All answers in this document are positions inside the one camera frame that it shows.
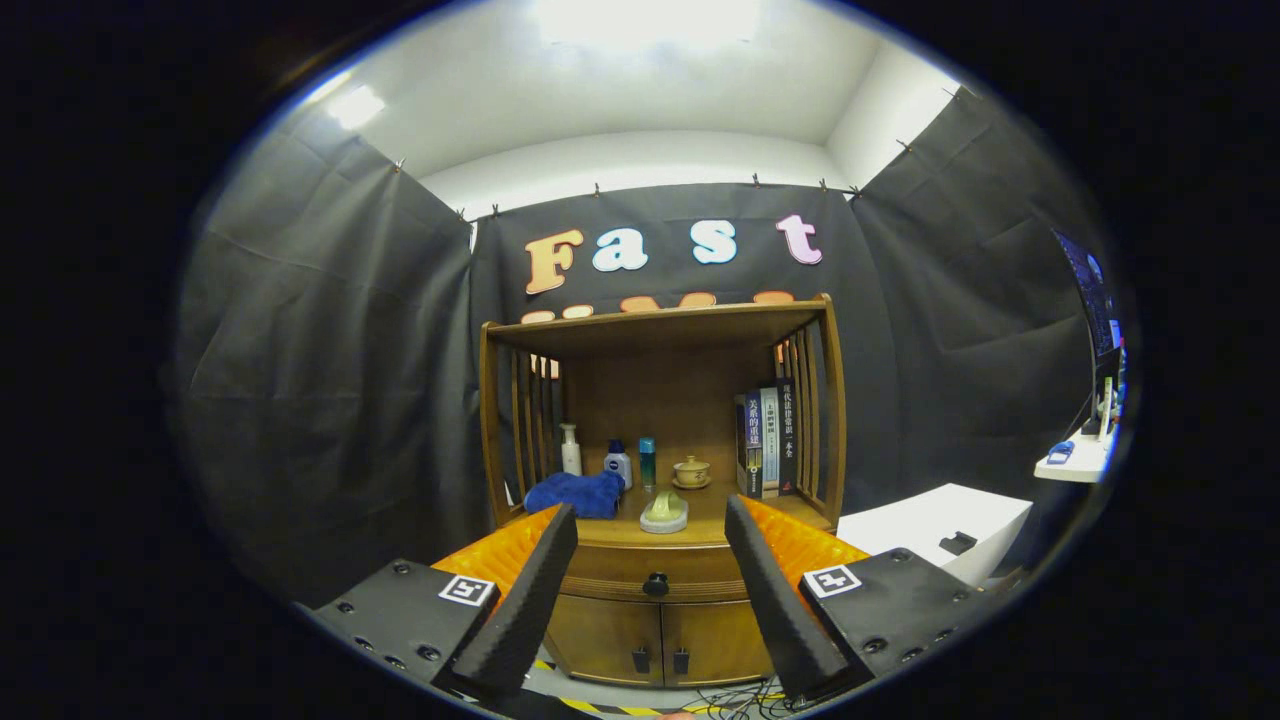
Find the blue towel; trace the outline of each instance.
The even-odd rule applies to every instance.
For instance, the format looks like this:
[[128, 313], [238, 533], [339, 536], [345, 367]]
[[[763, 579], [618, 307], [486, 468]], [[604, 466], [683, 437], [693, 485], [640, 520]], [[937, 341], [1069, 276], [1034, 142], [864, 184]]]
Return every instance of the blue towel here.
[[625, 487], [626, 480], [613, 470], [604, 470], [599, 475], [556, 473], [529, 491], [525, 510], [531, 515], [567, 502], [573, 506], [579, 518], [612, 520], [618, 514], [618, 498]]

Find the ceiling light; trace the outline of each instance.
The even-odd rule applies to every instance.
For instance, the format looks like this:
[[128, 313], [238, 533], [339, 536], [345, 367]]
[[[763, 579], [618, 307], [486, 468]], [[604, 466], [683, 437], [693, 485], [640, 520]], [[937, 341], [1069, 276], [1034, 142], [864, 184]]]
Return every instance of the ceiling light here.
[[352, 90], [329, 106], [329, 114], [338, 119], [343, 129], [355, 129], [387, 106], [367, 85]]
[[691, 46], [750, 40], [759, 0], [540, 0], [543, 38], [553, 45], [637, 50], [664, 41]]
[[311, 94], [307, 95], [306, 100], [303, 100], [303, 102], [311, 104], [311, 102], [315, 102], [315, 101], [317, 101], [317, 100], [328, 96], [334, 90], [338, 90], [338, 87], [340, 87], [342, 83], [347, 82], [348, 79], [351, 79], [351, 70], [343, 70], [343, 72], [333, 76], [332, 78], [329, 78], [328, 81], [325, 81], [324, 85], [321, 85], [320, 87], [312, 90]]

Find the white wall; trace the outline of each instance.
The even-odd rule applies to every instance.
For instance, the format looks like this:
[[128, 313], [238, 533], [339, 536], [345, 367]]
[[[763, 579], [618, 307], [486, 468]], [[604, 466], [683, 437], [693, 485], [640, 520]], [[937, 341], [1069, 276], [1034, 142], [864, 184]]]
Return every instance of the white wall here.
[[724, 132], [627, 132], [530, 145], [419, 179], [465, 217], [561, 197], [659, 184], [751, 182], [847, 187], [817, 145]]
[[865, 186], [951, 101], [960, 83], [925, 60], [881, 42], [876, 60], [827, 140], [841, 174]]

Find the lotion bottle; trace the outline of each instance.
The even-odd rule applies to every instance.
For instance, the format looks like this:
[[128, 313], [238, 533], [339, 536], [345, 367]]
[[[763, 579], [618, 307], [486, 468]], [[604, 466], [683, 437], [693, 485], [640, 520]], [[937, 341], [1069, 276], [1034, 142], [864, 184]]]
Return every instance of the lotion bottle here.
[[631, 489], [631, 459], [627, 457], [621, 439], [609, 441], [609, 454], [604, 456], [604, 469], [622, 475], [623, 492]]
[[564, 471], [572, 475], [581, 475], [582, 448], [577, 446], [577, 438], [573, 437], [573, 430], [577, 425], [573, 423], [561, 423], [561, 428], [564, 429], [564, 445], [561, 446], [561, 461], [564, 464]]

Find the book spine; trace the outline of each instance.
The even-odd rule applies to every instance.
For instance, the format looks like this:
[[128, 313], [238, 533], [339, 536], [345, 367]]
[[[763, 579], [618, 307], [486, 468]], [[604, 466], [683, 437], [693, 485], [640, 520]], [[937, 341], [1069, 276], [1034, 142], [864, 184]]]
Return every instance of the book spine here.
[[746, 488], [742, 495], [760, 497], [760, 473], [764, 464], [764, 443], [762, 442], [760, 392], [746, 393]]
[[762, 491], [778, 489], [778, 388], [760, 388], [760, 414], [764, 420], [764, 469], [762, 471]]
[[782, 428], [782, 447], [780, 448], [781, 473], [778, 475], [778, 495], [795, 495], [796, 475], [800, 473], [800, 447], [796, 441], [796, 386], [791, 378], [778, 379], [780, 427]]

